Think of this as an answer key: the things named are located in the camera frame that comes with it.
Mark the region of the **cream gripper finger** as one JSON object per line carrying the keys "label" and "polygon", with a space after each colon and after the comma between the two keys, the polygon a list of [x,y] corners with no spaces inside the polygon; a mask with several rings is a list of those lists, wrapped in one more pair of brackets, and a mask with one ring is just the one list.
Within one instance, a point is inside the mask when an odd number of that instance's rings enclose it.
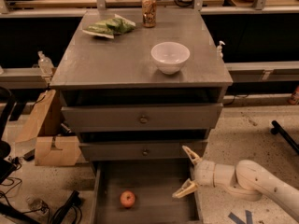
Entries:
{"label": "cream gripper finger", "polygon": [[183,146],[182,148],[184,152],[187,154],[187,156],[189,157],[193,165],[196,165],[202,161],[202,158],[197,153],[192,151],[189,147]]}
{"label": "cream gripper finger", "polygon": [[198,190],[198,185],[195,181],[189,178],[183,183],[183,185],[172,194],[173,198],[180,199]]}

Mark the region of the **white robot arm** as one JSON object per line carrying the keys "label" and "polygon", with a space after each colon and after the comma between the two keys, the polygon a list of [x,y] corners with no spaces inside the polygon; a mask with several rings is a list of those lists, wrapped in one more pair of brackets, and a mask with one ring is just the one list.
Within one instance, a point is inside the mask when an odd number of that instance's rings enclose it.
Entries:
{"label": "white robot arm", "polygon": [[193,178],[188,178],[172,194],[173,198],[183,198],[201,186],[221,187],[232,196],[252,202],[264,195],[299,222],[299,190],[257,162],[242,160],[237,165],[219,164],[204,160],[187,146],[182,148],[193,165]]}

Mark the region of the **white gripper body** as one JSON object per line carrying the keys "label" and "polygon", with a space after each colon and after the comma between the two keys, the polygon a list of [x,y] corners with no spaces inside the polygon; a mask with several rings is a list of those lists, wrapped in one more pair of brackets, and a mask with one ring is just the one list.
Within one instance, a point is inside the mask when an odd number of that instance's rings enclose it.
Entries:
{"label": "white gripper body", "polygon": [[213,161],[198,162],[193,168],[195,182],[200,186],[213,186],[215,166]]}

